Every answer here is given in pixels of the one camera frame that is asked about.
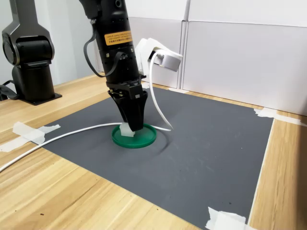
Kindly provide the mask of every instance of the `white object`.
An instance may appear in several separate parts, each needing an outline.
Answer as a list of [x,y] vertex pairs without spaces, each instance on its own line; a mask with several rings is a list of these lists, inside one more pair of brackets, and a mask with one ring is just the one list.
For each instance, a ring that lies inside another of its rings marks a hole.
[[210,220],[206,224],[209,230],[255,230],[245,224],[246,218],[235,213],[216,211],[208,207]]
[[1,145],[0,151],[10,152],[16,148],[21,147],[29,141],[32,141],[35,144],[42,144],[45,141],[45,134],[58,128],[60,128],[59,125],[43,126],[38,129],[34,129],[21,122],[16,122],[13,126],[13,132],[20,135],[20,137],[17,137]]
[[[182,59],[182,55],[171,51],[166,46],[162,45],[160,42],[152,38],[143,38],[135,48],[136,60],[139,68],[139,73],[141,75],[147,76],[149,74],[148,60],[152,52],[157,50],[159,50],[159,54],[164,57],[162,58],[161,62],[163,62],[167,58],[171,58],[180,63]],[[165,62],[165,65],[156,60],[154,62],[159,64],[161,67],[166,67],[175,71],[179,69],[179,65],[176,68],[172,68],[173,62]]]
[[122,136],[131,138],[134,137],[135,132],[131,130],[128,123],[123,122],[122,124],[120,124],[119,128]]
[[[116,125],[121,125],[122,123],[109,123],[109,124],[102,124],[102,125],[97,125],[97,126],[92,126],[92,127],[88,127],[88,128],[83,128],[83,129],[79,129],[79,130],[76,130],[76,131],[73,131],[73,132],[70,132],[70,133],[66,133],[66,134],[63,134],[61,136],[58,136],[56,138],[53,138],[51,140],[48,140],[32,149],[30,149],[29,151],[21,154],[20,156],[16,157],[15,159],[11,160],[10,162],[6,163],[5,165],[3,165],[1,168],[0,168],[0,172],[2,172],[3,170],[5,170],[6,168],[10,167],[12,164],[16,163],[17,161],[19,161],[20,159],[22,159],[23,157],[29,155],[30,153],[34,152],[35,150],[41,148],[42,146],[46,145],[46,144],[49,144],[50,142],[52,141],[55,141],[55,140],[58,140],[60,138],[63,138],[63,137],[66,137],[66,136],[69,136],[69,135],[72,135],[72,134],[75,134],[75,133],[80,133],[80,132],[83,132],[83,131],[86,131],[86,130],[89,130],[89,129],[93,129],[93,128],[99,128],[99,127],[104,127],[104,126],[116,126]],[[166,128],[160,128],[160,127],[156,127],[156,126],[152,126],[154,127],[155,129],[159,129],[159,130],[162,130],[162,131],[171,131],[169,129],[166,129]]]
[[32,141],[35,144],[42,144],[45,141],[45,133],[32,128],[30,126],[25,125],[21,122],[16,122],[13,126],[13,133],[22,136],[24,139],[28,141]]
[[295,125],[307,127],[307,125],[302,123],[299,119],[277,114],[277,110],[275,109],[263,108],[262,110],[254,109],[254,111],[260,117],[273,117],[279,121],[285,121],[285,122],[292,123]]
[[275,3],[191,0],[183,89],[307,115],[306,2]]
[[143,89],[149,89],[149,82],[143,82],[142,83],[142,88]]
[[161,50],[156,50],[156,52],[154,53],[152,60],[150,62],[150,67],[149,67],[149,86],[150,86],[150,93],[152,95],[153,98],[153,103],[158,111],[158,113],[160,114],[160,116],[162,117],[162,119],[164,120],[164,122],[169,125],[170,127],[172,127],[172,125],[168,122],[168,120],[166,119],[166,117],[164,116],[164,114],[162,113],[161,109],[158,106],[157,100],[154,96],[154,88],[153,88],[153,65],[154,65],[154,60],[157,57],[157,55],[161,54]]

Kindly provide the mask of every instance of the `black cable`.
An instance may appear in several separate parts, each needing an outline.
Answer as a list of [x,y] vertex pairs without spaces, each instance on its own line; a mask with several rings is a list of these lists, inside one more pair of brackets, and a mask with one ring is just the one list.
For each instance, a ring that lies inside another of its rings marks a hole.
[[12,100],[17,100],[19,98],[18,94],[16,94],[13,90],[6,86],[9,83],[14,84],[14,81],[8,80],[3,85],[0,85],[0,101],[4,101],[8,98]]
[[95,70],[95,68],[92,66],[91,61],[90,61],[90,59],[88,58],[88,55],[87,55],[87,46],[88,46],[88,44],[90,44],[91,42],[93,42],[93,41],[96,39],[96,36],[97,36],[97,29],[96,29],[96,27],[95,27],[95,23],[94,23],[94,22],[91,22],[91,23],[92,23],[92,27],[93,27],[93,35],[92,35],[91,39],[88,40],[88,41],[85,43],[84,47],[83,47],[84,56],[85,56],[85,59],[86,59],[87,64],[89,65],[89,67],[91,68],[91,70],[92,70],[98,77],[100,77],[100,78],[107,77],[107,76],[111,75],[111,74],[114,72],[114,70],[115,70],[116,67],[117,67],[118,61],[120,60],[120,58],[121,58],[123,55],[125,55],[125,53],[123,53],[123,52],[117,52],[116,55],[115,55],[115,58],[114,58],[114,63],[113,63],[112,69],[109,71],[109,73],[105,74],[104,76],[103,76],[103,75],[100,75],[100,74]]

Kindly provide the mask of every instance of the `white wall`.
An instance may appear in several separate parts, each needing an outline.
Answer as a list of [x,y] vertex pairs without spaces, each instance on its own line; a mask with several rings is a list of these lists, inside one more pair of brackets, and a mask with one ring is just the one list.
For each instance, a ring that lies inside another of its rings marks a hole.
[[189,22],[183,88],[307,115],[307,28]]
[[190,0],[125,0],[129,17],[186,20]]
[[[50,65],[53,84],[60,84],[92,74],[84,55],[84,43],[91,37],[92,30],[78,0],[35,0],[38,22],[49,30],[55,48]],[[12,22],[9,0],[0,3],[0,30]],[[94,45],[88,46],[88,55],[97,66]],[[0,83],[12,79],[13,66],[0,49]]]
[[191,0],[189,21],[307,27],[306,0]]
[[[66,0],[68,6],[68,18],[71,31],[71,44],[74,51],[75,65],[77,70],[77,78],[94,74],[87,65],[83,46],[92,37],[92,26],[90,20],[84,13],[83,6],[79,0]],[[95,58],[94,42],[90,43],[87,48],[88,57],[97,69],[97,61]]]

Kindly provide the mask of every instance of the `dark gray mat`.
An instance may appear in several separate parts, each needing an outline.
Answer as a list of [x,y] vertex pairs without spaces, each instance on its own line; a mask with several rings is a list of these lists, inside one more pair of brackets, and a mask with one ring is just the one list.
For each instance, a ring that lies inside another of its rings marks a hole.
[[[273,119],[229,103],[155,89],[174,131],[154,144],[125,149],[112,142],[114,126],[74,134],[45,148],[204,228],[208,207],[248,219]],[[98,124],[121,122],[107,99],[49,125],[46,140]],[[166,127],[151,96],[145,122]]]

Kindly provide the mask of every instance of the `white cable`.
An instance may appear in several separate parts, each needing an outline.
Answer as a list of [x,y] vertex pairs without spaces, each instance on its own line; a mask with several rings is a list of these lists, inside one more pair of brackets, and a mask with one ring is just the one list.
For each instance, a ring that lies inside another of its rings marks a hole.
[[160,116],[162,117],[162,119],[165,121],[165,123],[167,123],[170,127],[172,127],[172,125],[168,122],[168,120],[166,119],[166,117],[163,115],[161,109],[158,106],[157,100],[154,96],[154,88],[153,88],[153,66],[154,66],[154,59],[157,57],[157,55],[159,54],[159,51],[157,50],[152,57],[152,60],[150,62],[150,66],[149,66],[149,87],[150,87],[150,93],[152,95],[153,98],[153,103],[158,111],[158,113],[160,114]]
[[[44,145],[46,144],[49,144],[50,142],[52,141],[55,141],[55,140],[58,140],[60,138],[63,138],[63,137],[66,137],[66,136],[69,136],[71,134],[75,134],[75,133],[80,133],[80,132],[83,132],[83,131],[86,131],[86,130],[89,130],[89,129],[93,129],[93,128],[99,128],[99,127],[104,127],[104,126],[116,126],[116,125],[121,125],[121,123],[109,123],[109,124],[102,124],[102,125],[97,125],[97,126],[92,126],[92,127],[88,127],[88,128],[83,128],[83,129],[79,129],[79,130],[76,130],[76,131],[73,131],[73,132],[70,132],[70,133],[66,133],[66,134],[63,134],[61,136],[58,136],[56,138],[53,138],[53,139],[50,139],[46,142],[44,142],[43,144],[40,144],[32,149],[30,149],[29,151],[21,154],[20,156],[16,157],[15,159],[11,160],[10,162],[6,163],[5,165],[3,165],[1,168],[0,168],[0,172],[2,172],[3,170],[5,170],[6,168],[10,167],[12,164],[16,163],[17,161],[19,161],[21,158],[29,155],[31,152],[34,152],[35,150],[39,149],[40,147],[43,147]],[[160,128],[160,127],[156,127],[156,126],[153,126],[154,128],[156,129],[159,129],[159,130],[162,130],[162,131],[170,131],[169,129],[166,129],[166,128]]]

